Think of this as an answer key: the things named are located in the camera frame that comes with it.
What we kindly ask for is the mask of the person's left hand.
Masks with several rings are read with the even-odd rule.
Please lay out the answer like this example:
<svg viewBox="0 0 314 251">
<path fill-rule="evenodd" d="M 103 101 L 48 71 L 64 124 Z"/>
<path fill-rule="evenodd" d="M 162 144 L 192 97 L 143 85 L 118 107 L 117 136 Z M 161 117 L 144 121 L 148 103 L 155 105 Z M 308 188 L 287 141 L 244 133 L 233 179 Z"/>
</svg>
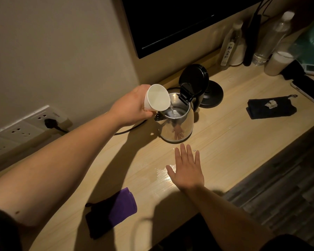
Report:
<svg viewBox="0 0 314 251">
<path fill-rule="evenodd" d="M 131 126 L 141 120 L 144 97 L 150 85 L 143 84 L 118 99 L 110 108 L 109 115 L 118 127 Z"/>
</svg>

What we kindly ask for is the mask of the person's right hand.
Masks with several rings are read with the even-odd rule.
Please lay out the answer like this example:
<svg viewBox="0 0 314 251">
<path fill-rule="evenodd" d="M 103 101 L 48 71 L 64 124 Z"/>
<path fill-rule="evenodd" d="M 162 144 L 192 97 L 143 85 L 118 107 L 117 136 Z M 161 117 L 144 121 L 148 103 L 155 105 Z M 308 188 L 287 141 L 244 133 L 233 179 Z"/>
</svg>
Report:
<svg viewBox="0 0 314 251">
<path fill-rule="evenodd" d="M 198 170 L 195 166 L 195 153 L 188 145 L 188 168 L 183 169 L 181 165 L 180 148 L 175 148 L 175 179 L 173 184 L 182 191 L 196 187 L 204 187 L 204 175 L 202 169 Z"/>
</svg>

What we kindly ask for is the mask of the white paper cup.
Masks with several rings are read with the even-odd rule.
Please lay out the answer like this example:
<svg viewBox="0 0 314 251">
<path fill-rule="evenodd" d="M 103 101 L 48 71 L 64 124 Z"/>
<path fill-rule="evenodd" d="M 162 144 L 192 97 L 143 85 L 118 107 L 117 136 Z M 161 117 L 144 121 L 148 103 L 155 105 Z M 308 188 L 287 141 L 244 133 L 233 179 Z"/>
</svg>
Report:
<svg viewBox="0 0 314 251">
<path fill-rule="evenodd" d="M 144 98 L 143 110 L 162 112 L 170 105 L 171 99 L 165 87 L 160 84 L 153 84 L 149 87 Z"/>
</svg>

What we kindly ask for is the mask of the person's right forearm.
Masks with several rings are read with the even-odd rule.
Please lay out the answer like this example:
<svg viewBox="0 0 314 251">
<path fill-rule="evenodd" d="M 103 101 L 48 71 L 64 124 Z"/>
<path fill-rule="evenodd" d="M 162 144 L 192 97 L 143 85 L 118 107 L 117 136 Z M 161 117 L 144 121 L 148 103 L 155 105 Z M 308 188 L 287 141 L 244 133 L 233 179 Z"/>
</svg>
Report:
<svg viewBox="0 0 314 251">
<path fill-rule="evenodd" d="M 223 251 L 260 251 L 275 235 L 245 211 L 204 186 L 181 189 L 203 216 Z"/>
</svg>

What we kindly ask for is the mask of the person's left forearm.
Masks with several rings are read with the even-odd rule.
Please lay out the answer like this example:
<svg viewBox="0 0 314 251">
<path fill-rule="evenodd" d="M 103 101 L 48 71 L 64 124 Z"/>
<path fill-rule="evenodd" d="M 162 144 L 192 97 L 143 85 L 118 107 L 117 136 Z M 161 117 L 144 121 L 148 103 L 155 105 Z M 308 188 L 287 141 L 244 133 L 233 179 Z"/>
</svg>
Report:
<svg viewBox="0 0 314 251">
<path fill-rule="evenodd" d="M 76 190 L 95 157 L 120 128 L 109 111 L 70 131 L 0 177 L 0 211 L 25 226 L 51 216 Z"/>
</svg>

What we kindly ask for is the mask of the black kettle base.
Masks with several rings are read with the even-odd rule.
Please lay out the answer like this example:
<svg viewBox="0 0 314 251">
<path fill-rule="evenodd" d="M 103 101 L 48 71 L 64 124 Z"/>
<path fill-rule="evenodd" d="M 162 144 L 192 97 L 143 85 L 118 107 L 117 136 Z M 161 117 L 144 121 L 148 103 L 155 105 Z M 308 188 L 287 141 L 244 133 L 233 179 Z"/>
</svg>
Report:
<svg viewBox="0 0 314 251">
<path fill-rule="evenodd" d="M 214 108 L 222 102 L 223 97 L 224 97 L 224 92 L 223 92 L 222 87 L 218 83 L 212 80 L 209 80 L 209 84 L 204 93 L 204 97 L 201 101 L 200 107 L 201 108 Z"/>
</svg>

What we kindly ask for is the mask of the purple folded cloth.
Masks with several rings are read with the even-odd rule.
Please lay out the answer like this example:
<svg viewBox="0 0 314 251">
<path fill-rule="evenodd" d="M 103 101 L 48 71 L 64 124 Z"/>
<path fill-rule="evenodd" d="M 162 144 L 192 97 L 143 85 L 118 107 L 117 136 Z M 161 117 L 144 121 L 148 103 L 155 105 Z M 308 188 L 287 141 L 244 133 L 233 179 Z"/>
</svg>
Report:
<svg viewBox="0 0 314 251">
<path fill-rule="evenodd" d="M 134 196 L 127 187 L 103 201 L 88 202 L 85 207 L 91 208 L 85 219 L 90 238 L 93 240 L 100 238 L 138 211 Z"/>
</svg>

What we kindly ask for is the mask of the black folded cloth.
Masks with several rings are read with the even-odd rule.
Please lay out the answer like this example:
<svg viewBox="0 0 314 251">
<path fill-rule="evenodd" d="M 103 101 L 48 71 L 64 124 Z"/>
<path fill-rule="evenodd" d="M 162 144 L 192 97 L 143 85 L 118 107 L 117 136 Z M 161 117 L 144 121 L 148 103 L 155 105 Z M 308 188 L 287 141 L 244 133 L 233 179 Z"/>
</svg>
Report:
<svg viewBox="0 0 314 251">
<path fill-rule="evenodd" d="M 247 102 L 246 111 L 251 119 L 266 119 L 292 116 L 297 108 L 292 105 L 290 98 L 297 98 L 297 95 L 250 99 Z"/>
</svg>

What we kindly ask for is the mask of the black television screen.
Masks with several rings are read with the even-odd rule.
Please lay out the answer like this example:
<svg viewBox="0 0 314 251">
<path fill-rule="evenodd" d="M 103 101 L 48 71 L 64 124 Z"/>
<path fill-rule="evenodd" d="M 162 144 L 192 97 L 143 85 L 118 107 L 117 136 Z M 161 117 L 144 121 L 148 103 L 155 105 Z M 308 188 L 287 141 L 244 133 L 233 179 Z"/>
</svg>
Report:
<svg viewBox="0 0 314 251">
<path fill-rule="evenodd" d="M 121 0 L 139 59 L 262 0 Z"/>
</svg>

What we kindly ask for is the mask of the black power plug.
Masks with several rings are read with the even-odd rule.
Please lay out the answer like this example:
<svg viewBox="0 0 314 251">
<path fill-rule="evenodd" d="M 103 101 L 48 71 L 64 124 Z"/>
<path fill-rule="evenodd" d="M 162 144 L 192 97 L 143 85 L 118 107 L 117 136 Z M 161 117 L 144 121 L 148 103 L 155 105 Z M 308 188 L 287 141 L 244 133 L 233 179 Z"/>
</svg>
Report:
<svg viewBox="0 0 314 251">
<path fill-rule="evenodd" d="M 57 123 L 57 121 L 55 119 L 46 118 L 44 120 L 44 124 L 45 124 L 46 128 L 48 128 L 48 129 L 55 129 L 55 130 L 58 130 L 58 131 L 60 131 L 60 132 L 62 132 L 64 134 L 67 134 L 69 132 L 67 130 L 63 130 L 62 128 L 60 128 L 58 126 L 58 123 Z"/>
</svg>

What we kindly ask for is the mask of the clear labelled bottle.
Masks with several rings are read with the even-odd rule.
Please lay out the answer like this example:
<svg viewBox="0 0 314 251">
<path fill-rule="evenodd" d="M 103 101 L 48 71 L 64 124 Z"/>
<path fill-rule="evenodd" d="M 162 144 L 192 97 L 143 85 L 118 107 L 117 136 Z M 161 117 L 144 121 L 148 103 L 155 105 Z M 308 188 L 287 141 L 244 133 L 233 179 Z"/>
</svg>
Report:
<svg viewBox="0 0 314 251">
<path fill-rule="evenodd" d="M 230 61 L 235 53 L 239 40 L 242 37 L 242 26 L 242 20 L 234 22 L 232 28 L 223 40 L 217 61 L 220 71 L 226 70 L 230 66 Z"/>
</svg>

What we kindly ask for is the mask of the black hair straightener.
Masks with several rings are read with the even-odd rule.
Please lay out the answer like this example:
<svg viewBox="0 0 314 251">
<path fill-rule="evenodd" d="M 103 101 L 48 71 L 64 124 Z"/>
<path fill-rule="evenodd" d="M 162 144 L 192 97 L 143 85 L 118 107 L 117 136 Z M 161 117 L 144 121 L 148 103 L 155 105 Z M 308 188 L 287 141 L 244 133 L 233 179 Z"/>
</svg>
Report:
<svg viewBox="0 0 314 251">
<path fill-rule="evenodd" d="M 260 30 L 260 22 L 261 15 L 258 14 L 258 12 L 255 12 L 245 35 L 247 48 L 243 59 L 243 65 L 246 67 L 250 66 L 256 50 Z"/>
</svg>

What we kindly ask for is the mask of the smartphone with white edge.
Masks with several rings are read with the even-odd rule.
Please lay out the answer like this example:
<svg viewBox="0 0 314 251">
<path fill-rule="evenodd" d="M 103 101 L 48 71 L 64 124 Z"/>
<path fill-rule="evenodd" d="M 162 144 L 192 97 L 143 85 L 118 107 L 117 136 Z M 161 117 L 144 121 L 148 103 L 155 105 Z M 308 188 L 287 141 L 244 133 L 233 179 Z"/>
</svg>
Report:
<svg viewBox="0 0 314 251">
<path fill-rule="evenodd" d="M 307 75 L 294 79 L 290 85 L 314 103 L 314 80 Z"/>
</svg>

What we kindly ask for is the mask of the teal plastic bag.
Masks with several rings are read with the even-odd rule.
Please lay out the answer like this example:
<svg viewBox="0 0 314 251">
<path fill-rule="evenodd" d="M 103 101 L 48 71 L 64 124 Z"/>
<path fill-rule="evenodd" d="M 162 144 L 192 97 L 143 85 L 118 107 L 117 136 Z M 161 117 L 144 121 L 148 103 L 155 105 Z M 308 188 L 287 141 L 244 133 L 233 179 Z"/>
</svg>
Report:
<svg viewBox="0 0 314 251">
<path fill-rule="evenodd" d="M 297 38 L 295 43 L 302 48 L 302 53 L 297 60 L 301 64 L 314 65 L 314 21 L 310 24 L 308 29 Z"/>
</svg>

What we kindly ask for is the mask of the black sleeve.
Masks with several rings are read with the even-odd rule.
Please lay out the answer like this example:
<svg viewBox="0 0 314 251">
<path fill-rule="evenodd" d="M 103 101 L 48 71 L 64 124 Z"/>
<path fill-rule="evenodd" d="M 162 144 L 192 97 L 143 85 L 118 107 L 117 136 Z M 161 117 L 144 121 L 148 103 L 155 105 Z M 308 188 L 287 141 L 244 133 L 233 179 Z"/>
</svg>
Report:
<svg viewBox="0 0 314 251">
<path fill-rule="evenodd" d="M 22 251 L 18 225 L 7 213 L 0 210 L 0 251 Z"/>
</svg>

